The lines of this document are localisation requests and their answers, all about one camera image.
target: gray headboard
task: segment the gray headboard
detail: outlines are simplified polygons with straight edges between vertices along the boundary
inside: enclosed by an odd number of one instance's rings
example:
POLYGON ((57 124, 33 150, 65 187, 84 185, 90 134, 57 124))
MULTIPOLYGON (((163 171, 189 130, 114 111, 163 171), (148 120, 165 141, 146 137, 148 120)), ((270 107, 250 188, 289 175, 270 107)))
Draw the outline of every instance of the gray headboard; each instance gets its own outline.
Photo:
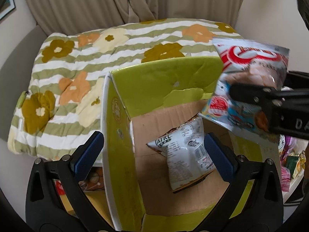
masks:
POLYGON ((10 54, 0 69, 0 138, 7 141, 17 100, 28 89, 34 59, 47 38, 36 26, 10 54))

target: floral comforter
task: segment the floral comforter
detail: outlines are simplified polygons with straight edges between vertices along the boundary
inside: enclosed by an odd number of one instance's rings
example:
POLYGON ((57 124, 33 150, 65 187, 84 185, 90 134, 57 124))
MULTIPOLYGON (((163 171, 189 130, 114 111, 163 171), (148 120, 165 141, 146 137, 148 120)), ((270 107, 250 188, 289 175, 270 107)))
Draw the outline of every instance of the floral comforter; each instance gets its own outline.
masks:
POLYGON ((20 96, 8 147, 58 160, 100 130, 104 77, 109 71, 159 59, 218 55, 213 36, 240 38, 224 23, 163 19, 79 35, 51 34, 20 96))

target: beige curtain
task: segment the beige curtain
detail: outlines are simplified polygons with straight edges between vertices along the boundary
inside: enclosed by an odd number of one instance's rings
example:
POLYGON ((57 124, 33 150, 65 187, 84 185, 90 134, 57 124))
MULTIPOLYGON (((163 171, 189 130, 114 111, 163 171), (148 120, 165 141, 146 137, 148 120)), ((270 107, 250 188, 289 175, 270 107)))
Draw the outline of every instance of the beige curtain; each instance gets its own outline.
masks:
POLYGON ((26 0, 47 33, 74 35, 130 22, 198 18, 235 25, 241 0, 26 0))

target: metal screw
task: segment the metal screw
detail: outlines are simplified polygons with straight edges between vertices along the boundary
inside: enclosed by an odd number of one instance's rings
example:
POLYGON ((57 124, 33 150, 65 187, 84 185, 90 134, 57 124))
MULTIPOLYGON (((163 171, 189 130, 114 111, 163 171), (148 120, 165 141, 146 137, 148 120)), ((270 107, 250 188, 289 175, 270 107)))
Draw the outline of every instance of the metal screw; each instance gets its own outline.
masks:
POLYGON ((41 163, 41 158, 37 158, 35 161, 34 161, 34 164, 40 164, 41 163))
POLYGON ((242 155, 242 154, 240 154, 239 156, 237 156, 238 157, 238 160, 239 161, 245 161, 245 159, 246 159, 246 157, 244 156, 244 155, 242 155))
POLYGON ((273 160, 272 159, 267 159, 267 163, 272 165, 273 164, 273 160))
POLYGON ((278 99, 274 99, 272 101, 272 103, 273 103, 273 105, 278 106, 278 107, 282 106, 282 102, 278 99))
POLYGON ((67 161, 67 160, 69 160, 71 158, 71 156, 70 156, 70 154, 65 154, 64 156, 62 156, 62 160, 63 161, 67 161))

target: held snack bag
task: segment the held snack bag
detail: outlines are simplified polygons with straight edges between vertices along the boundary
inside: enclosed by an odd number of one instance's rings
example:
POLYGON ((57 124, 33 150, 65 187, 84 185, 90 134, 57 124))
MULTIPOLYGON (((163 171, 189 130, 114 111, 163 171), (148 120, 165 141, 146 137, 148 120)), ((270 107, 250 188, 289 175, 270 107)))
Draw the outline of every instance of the held snack bag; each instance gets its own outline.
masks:
POLYGON ((234 83, 244 83, 280 90, 286 77, 289 49, 232 38, 214 38, 213 44, 224 66, 202 115, 230 131, 233 126, 238 126, 270 138, 267 134, 268 120, 261 108, 233 101, 229 97, 229 89, 234 83))
POLYGON ((147 145, 166 157, 173 192, 203 180, 215 169, 204 147, 204 127, 200 116, 147 145))

